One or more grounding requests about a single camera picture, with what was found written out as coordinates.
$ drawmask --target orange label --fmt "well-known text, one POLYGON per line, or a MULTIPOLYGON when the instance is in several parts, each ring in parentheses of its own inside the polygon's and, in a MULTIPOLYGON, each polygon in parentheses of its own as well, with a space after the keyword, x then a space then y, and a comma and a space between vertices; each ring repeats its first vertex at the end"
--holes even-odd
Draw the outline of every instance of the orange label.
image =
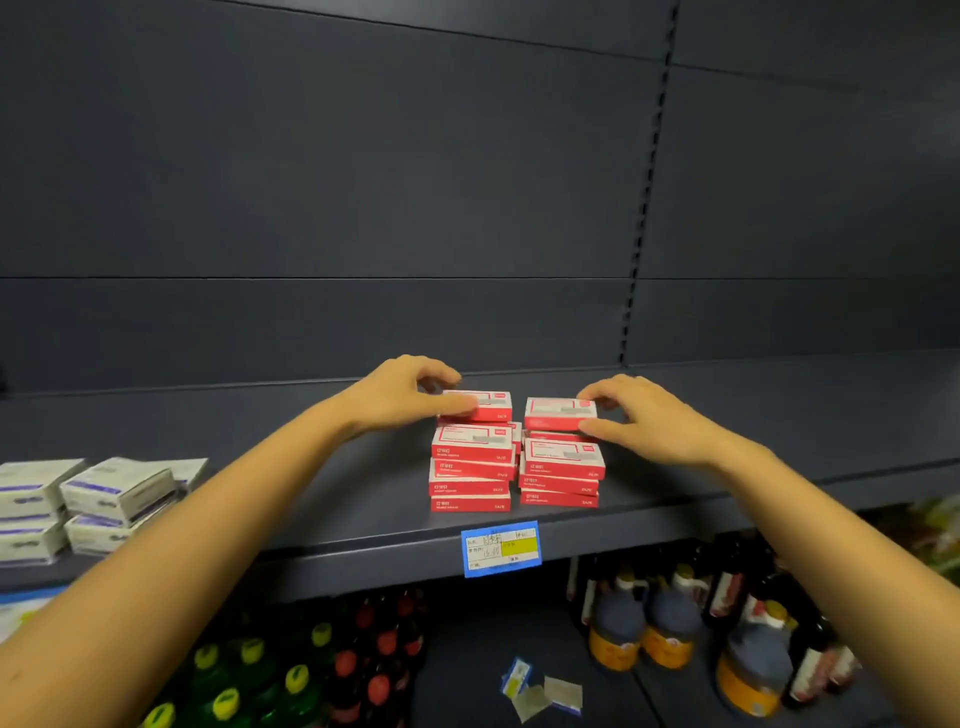
POLYGON ((609 643, 600 637, 594 629, 590 629, 588 643, 590 654, 597 659, 597 662, 603 667, 617 672, 624 672, 633 667, 636 662, 636 654, 640 650, 639 643, 609 643))
POLYGON ((679 669, 690 662, 693 654, 693 642, 682 643, 673 637, 664 637, 656 629, 647 625, 641 641, 643 649, 655 663, 670 669, 679 669))
POLYGON ((717 687, 730 702, 751 716, 771 716, 780 704, 780 692, 770 688, 757 690, 733 674, 727 655, 717 663, 717 687))

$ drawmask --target hand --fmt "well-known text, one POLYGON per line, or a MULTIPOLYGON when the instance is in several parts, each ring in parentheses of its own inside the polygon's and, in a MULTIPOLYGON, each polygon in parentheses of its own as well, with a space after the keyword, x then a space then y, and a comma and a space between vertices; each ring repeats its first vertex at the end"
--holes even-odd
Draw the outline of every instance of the hand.
POLYGON ((642 376, 617 375, 585 387, 578 400, 620 405, 630 423, 584 420, 580 429, 591 437, 633 450, 663 465, 706 465, 718 443, 732 433, 684 404, 663 387, 642 376))
POLYGON ((387 359, 336 399, 346 409, 353 434, 360 434, 408 425, 425 417, 467 414, 476 409, 476 397, 424 394, 417 388, 419 385, 427 392, 436 392, 441 387, 456 386, 460 379, 460 373, 442 361, 404 354, 387 359))

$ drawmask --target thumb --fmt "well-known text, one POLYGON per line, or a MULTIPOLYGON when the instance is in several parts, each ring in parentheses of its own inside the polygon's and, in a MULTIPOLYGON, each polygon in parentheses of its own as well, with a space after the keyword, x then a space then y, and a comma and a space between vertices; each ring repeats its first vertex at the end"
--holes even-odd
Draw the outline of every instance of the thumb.
POLYGON ((625 445, 627 442, 627 426, 613 420, 583 420, 580 422, 580 431, 609 443, 625 445))
POLYGON ((472 395, 461 395, 448 392, 445 395, 424 395, 431 415, 466 415, 477 408, 477 398, 472 395))

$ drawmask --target forearm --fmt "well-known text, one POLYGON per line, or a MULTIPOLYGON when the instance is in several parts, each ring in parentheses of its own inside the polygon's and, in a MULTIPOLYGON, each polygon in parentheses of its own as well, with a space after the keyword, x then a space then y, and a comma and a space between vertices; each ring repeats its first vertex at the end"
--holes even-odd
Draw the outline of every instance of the forearm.
POLYGON ((736 435, 711 463, 854 653, 918 725, 954 725, 960 590, 736 435))
POLYGON ((183 658, 290 503, 352 434, 350 427, 336 398, 315 405, 15 633, 0 648, 0 704, 9 724, 102 728, 129 722, 183 658))

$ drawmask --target price tag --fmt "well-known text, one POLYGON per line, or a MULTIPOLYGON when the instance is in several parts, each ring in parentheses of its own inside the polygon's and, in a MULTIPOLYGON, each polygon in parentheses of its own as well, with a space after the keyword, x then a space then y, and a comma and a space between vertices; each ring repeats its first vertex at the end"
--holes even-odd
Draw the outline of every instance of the price tag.
POLYGON ((528 569, 543 563, 540 527, 536 521, 474 528, 461 531, 460 538, 467 578, 528 569))

